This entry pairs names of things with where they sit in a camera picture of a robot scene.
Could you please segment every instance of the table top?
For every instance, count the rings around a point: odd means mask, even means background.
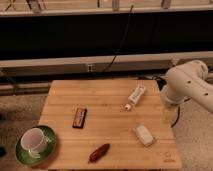
[[[126,111],[128,96],[142,82],[147,92]],[[78,107],[87,108],[83,129],[72,128]],[[163,104],[155,81],[72,80],[54,81],[39,125],[56,133],[55,152],[41,169],[178,169],[181,160],[170,125],[163,123]],[[144,147],[133,128],[143,123],[156,138]],[[107,154],[96,163],[89,155],[110,143]]]

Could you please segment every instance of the small white box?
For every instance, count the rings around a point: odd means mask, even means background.
[[[134,128],[133,131],[144,146],[148,147],[155,142],[155,138],[143,124],[140,124],[138,127]]]

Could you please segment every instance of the tube cap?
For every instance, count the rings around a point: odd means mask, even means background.
[[[126,105],[125,105],[125,109],[126,109],[126,110],[131,110],[131,109],[132,109],[132,106],[131,106],[130,104],[126,104]]]

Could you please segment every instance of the chocolate bar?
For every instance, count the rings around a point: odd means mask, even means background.
[[[84,127],[86,114],[87,114],[86,108],[77,108],[72,127],[82,129]]]

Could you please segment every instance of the white cup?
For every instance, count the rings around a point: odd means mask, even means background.
[[[27,150],[31,157],[39,158],[41,152],[47,147],[46,137],[39,128],[32,128],[24,133],[21,138],[21,146]]]

